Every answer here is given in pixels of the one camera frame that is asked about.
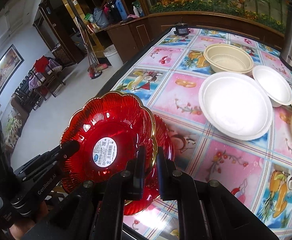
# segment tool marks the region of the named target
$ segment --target barcode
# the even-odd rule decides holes
[[[109,147],[108,147],[108,152],[107,152],[107,159],[110,159],[111,158],[111,150],[113,150],[113,145],[110,145]]]

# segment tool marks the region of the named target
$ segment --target red cloth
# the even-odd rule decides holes
[[[34,64],[35,70],[38,73],[43,73],[45,72],[45,67],[49,64],[50,62],[48,61],[48,59],[43,56],[41,57],[39,60],[37,60]]]

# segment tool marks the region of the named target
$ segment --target white sticker label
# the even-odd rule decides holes
[[[94,146],[93,159],[97,166],[108,167],[117,155],[117,145],[112,138],[104,137]]]

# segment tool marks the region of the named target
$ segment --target floor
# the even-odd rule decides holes
[[[30,113],[11,157],[14,170],[59,145],[73,114],[93,98],[118,70],[111,66],[99,78],[91,80],[87,72],[87,58],[71,68],[65,78],[66,86],[59,90],[57,97],[50,96],[40,108]]]

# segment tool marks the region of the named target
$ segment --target red scalloped plate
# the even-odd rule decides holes
[[[145,170],[150,172],[157,155],[154,135],[154,116],[137,96],[111,91],[89,100],[61,137],[61,144],[70,140],[80,144],[79,151],[65,162],[63,189],[69,193],[85,180],[109,179],[136,157],[137,145],[146,148]]]
[[[164,155],[166,159],[174,160],[174,146],[168,136],[168,130],[166,125],[158,115],[155,115],[156,122],[156,141],[158,146],[163,147]],[[141,200],[131,201],[129,204],[124,206],[124,215],[134,215],[144,209],[146,209],[156,198],[159,196],[158,190],[158,178],[156,166],[153,167],[150,174],[145,179],[144,193]]]

